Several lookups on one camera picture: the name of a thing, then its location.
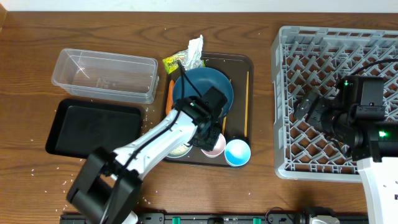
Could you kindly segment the orange carrot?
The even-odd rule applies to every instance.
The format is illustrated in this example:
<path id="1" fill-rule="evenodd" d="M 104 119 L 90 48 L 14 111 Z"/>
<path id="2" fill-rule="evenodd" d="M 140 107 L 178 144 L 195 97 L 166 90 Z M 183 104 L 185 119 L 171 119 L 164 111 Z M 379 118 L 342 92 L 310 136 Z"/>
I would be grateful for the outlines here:
<path id="1" fill-rule="evenodd" d="M 165 106 L 165 114 L 166 115 L 168 115 L 170 113 L 170 111 L 172 110 L 173 104 L 174 104 L 174 102 L 173 102 L 174 85 L 175 85 L 175 82 L 173 80 L 171 80 L 169 83 L 167 102 L 166 102 L 166 106 Z"/>

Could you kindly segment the light blue rice bowl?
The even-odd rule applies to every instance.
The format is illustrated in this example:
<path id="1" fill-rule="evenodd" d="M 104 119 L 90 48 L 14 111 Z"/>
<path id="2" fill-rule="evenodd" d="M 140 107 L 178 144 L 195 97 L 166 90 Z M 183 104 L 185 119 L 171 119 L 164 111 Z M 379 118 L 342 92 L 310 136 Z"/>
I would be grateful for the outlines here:
<path id="1" fill-rule="evenodd" d="M 191 150 L 192 147 L 193 147 L 193 145 L 189 144 L 189 143 L 182 144 L 181 146 L 170 151 L 167 154 L 167 157 L 172 158 L 172 159 L 182 157 L 182 156 L 186 155 Z"/>

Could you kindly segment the black tray bin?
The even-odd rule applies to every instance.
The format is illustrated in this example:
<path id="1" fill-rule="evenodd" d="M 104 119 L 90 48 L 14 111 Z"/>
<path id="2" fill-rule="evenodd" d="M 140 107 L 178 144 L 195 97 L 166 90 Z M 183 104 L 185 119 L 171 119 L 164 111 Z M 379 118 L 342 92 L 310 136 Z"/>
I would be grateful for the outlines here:
<path id="1" fill-rule="evenodd" d="M 45 150 L 85 159 L 99 147 L 112 152 L 133 142 L 140 128 L 137 108 L 64 99 L 58 105 Z"/>

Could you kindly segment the dark blue bowl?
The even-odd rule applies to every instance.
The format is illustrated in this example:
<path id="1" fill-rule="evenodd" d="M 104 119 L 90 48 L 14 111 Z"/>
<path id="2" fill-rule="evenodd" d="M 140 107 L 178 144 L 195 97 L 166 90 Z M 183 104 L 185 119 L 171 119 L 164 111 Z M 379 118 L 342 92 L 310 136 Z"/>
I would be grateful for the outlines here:
<path id="1" fill-rule="evenodd" d="M 211 87 L 215 87 L 216 89 L 224 93 L 225 97 L 227 98 L 227 103 L 224 105 L 223 112 L 220 117 L 224 117 L 228 114 L 233 104 L 234 91 L 231 82 L 223 73 L 214 68 L 200 67 L 186 71 L 185 74 L 202 96 Z M 189 84 L 189 82 L 187 82 L 185 78 L 184 85 L 184 97 L 199 96 L 199 94 L 194 90 L 194 88 L 191 86 L 191 84 Z M 178 99 L 181 98 L 181 92 L 182 80 L 181 78 L 178 78 L 175 82 L 172 93 L 173 102 L 176 102 Z"/>

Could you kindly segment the grey dishwasher rack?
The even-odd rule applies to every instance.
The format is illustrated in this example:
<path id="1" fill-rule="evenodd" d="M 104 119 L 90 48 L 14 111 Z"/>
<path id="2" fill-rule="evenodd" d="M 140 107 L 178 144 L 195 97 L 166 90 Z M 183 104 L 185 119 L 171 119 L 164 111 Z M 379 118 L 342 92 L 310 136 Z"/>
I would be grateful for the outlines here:
<path id="1" fill-rule="evenodd" d="M 397 120 L 397 32 L 394 30 L 283 26 L 271 47 L 275 121 L 274 170 L 281 179 L 360 182 L 347 146 L 333 144 L 304 119 L 294 103 L 315 90 L 337 95 L 346 75 L 381 77 L 388 121 Z"/>

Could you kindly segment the pink cup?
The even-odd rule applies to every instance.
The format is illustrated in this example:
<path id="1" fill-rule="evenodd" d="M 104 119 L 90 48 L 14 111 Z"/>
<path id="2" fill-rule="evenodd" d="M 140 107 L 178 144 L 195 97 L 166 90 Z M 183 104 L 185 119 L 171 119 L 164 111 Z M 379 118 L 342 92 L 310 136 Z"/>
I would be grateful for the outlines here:
<path id="1" fill-rule="evenodd" d="M 225 146 L 226 139 L 222 134 L 220 134 L 212 151 L 205 151 L 203 149 L 201 151 L 202 153 L 204 153 L 205 156 L 209 158 L 216 158 L 224 152 Z"/>

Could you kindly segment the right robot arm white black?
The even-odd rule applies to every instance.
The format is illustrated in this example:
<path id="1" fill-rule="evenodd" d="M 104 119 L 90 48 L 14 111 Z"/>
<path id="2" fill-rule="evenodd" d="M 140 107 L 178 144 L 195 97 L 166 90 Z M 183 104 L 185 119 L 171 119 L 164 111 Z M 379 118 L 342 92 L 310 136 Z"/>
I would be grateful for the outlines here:
<path id="1" fill-rule="evenodd" d="M 386 121 L 384 80 L 346 76 L 331 100 L 315 91 L 294 106 L 326 136 L 349 147 L 363 184 L 370 223 L 397 223 L 397 123 Z"/>

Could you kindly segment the light blue cup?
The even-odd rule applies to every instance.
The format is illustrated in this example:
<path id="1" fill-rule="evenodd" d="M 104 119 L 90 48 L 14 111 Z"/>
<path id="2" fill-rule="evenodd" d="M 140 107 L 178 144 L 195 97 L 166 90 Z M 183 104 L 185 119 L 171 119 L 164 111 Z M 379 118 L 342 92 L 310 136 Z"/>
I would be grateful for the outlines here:
<path id="1" fill-rule="evenodd" d="M 251 158 L 251 148 L 245 141 L 234 139 L 226 144 L 224 157 L 232 167 L 244 166 Z"/>

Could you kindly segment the brown serving tray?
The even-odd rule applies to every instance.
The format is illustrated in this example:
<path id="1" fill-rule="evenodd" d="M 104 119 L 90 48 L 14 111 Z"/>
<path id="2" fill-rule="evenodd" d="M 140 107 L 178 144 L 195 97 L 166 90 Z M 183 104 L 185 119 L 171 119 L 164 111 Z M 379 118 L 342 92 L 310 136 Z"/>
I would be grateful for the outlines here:
<path id="1" fill-rule="evenodd" d="M 234 100 L 231 109 L 226 115 L 226 128 L 224 136 L 229 142 L 234 139 L 242 139 L 248 144 L 251 143 L 251 113 L 252 113 L 252 94 L 253 94 L 253 76 L 254 66 L 251 59 L 245 55 L 221 54 L 203 52 L 201 59 L 205 66 L 214 68 L 228 79 L 234 91 Z M 249 72 L 249 103 L 248 103 L 248 136 L 244 137 L 244 120 L 245 120 L 245 92 L 246 92 L 246 75 Z M 216 158 L 209 158 L 202 153 L 201 149 L 192 147 L 192 149 L 184 156 L 179 158 L 164 158 L 165 162 L 173 162 L 179 164 L 191 164 L 198 166 L 216 166 L 229 167 L 224 154 L 220 154 Z"/>

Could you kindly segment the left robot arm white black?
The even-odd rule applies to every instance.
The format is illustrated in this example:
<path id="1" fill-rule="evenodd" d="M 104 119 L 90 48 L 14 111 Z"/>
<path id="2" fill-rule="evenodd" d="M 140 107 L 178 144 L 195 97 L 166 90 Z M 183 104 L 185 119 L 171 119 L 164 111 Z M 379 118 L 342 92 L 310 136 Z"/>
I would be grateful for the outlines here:
<path id="1" fill-rule="evenodd" d="M 67 200 L 91 223 L 137 223 L 133 208 L 144 177 L 177 147 L 193 143 L 211 150 L 227 97 L 207 92 L 177 100 L 170 113 L 135 141 L 89 155 L 67 193 Z"/>

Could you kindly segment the yellow green snack wrapper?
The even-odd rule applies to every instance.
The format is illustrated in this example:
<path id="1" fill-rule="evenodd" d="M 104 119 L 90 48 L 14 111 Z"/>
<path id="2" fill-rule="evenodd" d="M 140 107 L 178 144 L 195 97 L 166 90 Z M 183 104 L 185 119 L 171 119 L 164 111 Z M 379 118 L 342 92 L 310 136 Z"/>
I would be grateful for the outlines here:
<path id="1" fill-rule="evenodd" d="M 162 62 L 168 75 L 178 68 L 178 62 L 182 64 L 186 71 L 194 68 L 205 67 L 204 61 L 201 60 L 199 56 L 190 57 L 186 50 L 177 52 L 176 54 L 163 59 Z"/>

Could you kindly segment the clear plastic bin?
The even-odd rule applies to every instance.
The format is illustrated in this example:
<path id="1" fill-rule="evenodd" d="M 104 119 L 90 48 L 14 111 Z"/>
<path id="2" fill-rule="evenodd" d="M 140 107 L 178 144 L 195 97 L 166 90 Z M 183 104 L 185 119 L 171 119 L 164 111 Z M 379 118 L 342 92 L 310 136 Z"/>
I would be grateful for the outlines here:
<path id="1" fill-rule="evenodd" d="M 63 49 L 52 84 L 74 96 L 151 104 L 159 82 L 153 58 Z"/>

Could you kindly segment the black rail at table edge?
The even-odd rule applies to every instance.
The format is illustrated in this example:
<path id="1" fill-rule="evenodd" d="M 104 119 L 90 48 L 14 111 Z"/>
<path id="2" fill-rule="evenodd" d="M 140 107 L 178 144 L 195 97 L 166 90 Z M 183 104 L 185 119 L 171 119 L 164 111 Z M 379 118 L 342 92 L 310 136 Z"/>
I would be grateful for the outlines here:
<path id="1" fill-rule="evenodd" d="M 368 224 L 364 216 L 338 216 L 343 224 Z M 61 215 L 59 224 L 89 224 L 83 215 Z M 227 223 L 227 224 L 254 224 L 254 223 L 293 223 L 286 214 L 268 214 L 268 218 L 260 215 L 164 215 L 163 213 L 143 213 L 139 215 L 138 224 L 172 224 L 172 223 Z"/>

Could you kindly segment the white tissue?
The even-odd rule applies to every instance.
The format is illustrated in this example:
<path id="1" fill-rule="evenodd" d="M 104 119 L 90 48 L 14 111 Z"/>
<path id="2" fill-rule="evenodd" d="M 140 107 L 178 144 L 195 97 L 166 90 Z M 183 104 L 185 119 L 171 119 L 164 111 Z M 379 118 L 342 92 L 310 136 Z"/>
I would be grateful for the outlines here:
<path id="1" fill-rule="evenodd" d="M 200 35 L 196 39 L 192 39 L 188 43 L 188 49 L 185 51 L 183 59 L 183 66 L 186 71 L 201 67 L 203 62 L 201 60 L 203 50 L 203 36 Z"/>

